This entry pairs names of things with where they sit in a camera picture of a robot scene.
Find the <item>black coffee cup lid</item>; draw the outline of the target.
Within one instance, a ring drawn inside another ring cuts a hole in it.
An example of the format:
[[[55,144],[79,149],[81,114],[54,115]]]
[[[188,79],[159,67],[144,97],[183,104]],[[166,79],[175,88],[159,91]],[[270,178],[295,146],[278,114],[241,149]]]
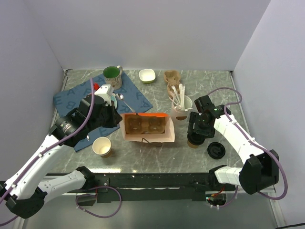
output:
[[[205,137],[203,135],[199,135],[196,133],[193,133],[191,135],[188,134],[187,139],[192,145],[195,145],[195,146],[202,145],[205,141]]]

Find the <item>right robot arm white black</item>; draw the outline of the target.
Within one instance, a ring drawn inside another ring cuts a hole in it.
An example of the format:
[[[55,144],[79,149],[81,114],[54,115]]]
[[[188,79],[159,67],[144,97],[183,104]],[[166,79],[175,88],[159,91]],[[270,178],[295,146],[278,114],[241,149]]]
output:
[[[197,112],[191,112],[187,131],[189,147],[197,148],[219,132],[238,153],[242,167],[226,165],[209,170],[208,184],[219,190],[225,184],[241,186],[248,194],[254,194],[273,186],[279,180],[278,154],[266,153],[255,139],[238,124],[231,111],[223,104],[216,106],[209,96],[195,100]]]

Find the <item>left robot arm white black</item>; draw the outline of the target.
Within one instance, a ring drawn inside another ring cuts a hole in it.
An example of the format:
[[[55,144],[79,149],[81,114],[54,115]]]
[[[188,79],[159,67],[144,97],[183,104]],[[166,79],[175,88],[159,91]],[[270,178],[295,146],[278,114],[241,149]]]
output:
[[[43,182],[63,154],[65,146],[75,147],[89,132],[99,127],[113,128],[122,120],[112,100],[91,95],[80,101],[51,127],[45,140],[30,160],[10,179],[0,184],[0,198],[10,212],[23,219],[36,214],[45,203],[69,191],[91,191],[95,175],[85,166],[73,172]]]

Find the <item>brown paper cup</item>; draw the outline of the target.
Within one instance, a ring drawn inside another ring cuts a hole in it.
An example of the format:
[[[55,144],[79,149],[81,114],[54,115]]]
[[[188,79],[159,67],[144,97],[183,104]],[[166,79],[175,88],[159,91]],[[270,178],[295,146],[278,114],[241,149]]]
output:
[[[203,144],[203,142],[202,141],[199,141],[199,142],[194,142],[194,141],[187,141],[187,144],[188,144],[188,146],[190,147],[190,148],[193,148],[193,149],[196,149],[196,148],[198,148],[200,145],[202,145]]]
[[[95,154],[102,158],[108,158],[112,155],[112,144],[106,137],[97,138],[92,144],[92,149]]]

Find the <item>orange paper bag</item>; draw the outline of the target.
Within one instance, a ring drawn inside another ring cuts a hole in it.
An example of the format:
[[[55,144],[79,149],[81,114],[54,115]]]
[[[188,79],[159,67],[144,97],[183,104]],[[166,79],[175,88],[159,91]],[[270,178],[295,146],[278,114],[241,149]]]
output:
[[[121,116],[120,130],[126,141],[143,143],[175,141],[174,124],[166,113],[124,113]]]

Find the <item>cardboard cup carrier tray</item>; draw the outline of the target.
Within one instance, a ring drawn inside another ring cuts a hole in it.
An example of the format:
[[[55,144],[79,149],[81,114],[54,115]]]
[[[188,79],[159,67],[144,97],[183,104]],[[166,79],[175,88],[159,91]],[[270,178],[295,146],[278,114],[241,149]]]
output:
[[[129,114],[124,120],[125,132],[129,135],[163,134],[165,132],[165,117],[140,116]]]

